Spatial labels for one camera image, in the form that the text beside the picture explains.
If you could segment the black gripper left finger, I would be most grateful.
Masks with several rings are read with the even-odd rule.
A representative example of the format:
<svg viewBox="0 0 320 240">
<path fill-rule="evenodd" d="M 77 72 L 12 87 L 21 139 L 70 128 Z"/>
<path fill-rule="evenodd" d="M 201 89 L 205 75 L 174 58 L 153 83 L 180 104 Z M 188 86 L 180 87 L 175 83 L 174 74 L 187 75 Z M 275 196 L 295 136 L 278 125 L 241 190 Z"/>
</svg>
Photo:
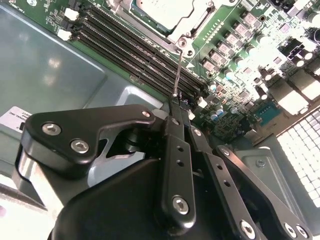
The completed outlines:
<svg viewBox="0 0 320 240">
<path fill-rule="evenodd" d="M 21 177 L 58 218 L 80 193 L 140 161 L 158 160 L 154 217 L 164 229 L 196 222 L 191 147 L 180 101 L 37 113 L 21 138 Z"/>
</svg>

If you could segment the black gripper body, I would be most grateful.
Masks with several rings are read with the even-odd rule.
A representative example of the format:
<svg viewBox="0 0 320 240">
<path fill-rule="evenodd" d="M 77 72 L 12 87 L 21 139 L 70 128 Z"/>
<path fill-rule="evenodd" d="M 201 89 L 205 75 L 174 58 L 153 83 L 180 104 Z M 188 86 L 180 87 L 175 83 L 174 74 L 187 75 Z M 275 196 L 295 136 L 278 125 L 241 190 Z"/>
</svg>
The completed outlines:
<svg viewBox="0 0 320 240">
<path fill-rule="evenodd" d="M 159 160 L 139 161 L 72 198 L 51 231 L 53 240 L 170 240 L 154 215 Z M 194 226 L 183 240 L 234 238 L 216 193 L 193 174 Z"/>
</svg>

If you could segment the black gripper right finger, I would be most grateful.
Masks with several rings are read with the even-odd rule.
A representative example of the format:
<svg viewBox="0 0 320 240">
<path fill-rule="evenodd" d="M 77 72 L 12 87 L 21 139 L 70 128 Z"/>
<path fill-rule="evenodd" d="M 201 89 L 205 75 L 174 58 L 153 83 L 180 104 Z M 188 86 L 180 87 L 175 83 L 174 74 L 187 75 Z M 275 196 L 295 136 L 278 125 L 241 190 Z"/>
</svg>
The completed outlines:
<svg viewBox="0 0 320 240">
<path fill-rule="evenodd" d="M 189 109 L 180 104 L 197 163 L 213 184 L 235 240 L 312 240 L 312 232 L 232 151 L 216 147 L 192 126 Z"/>
</svg>

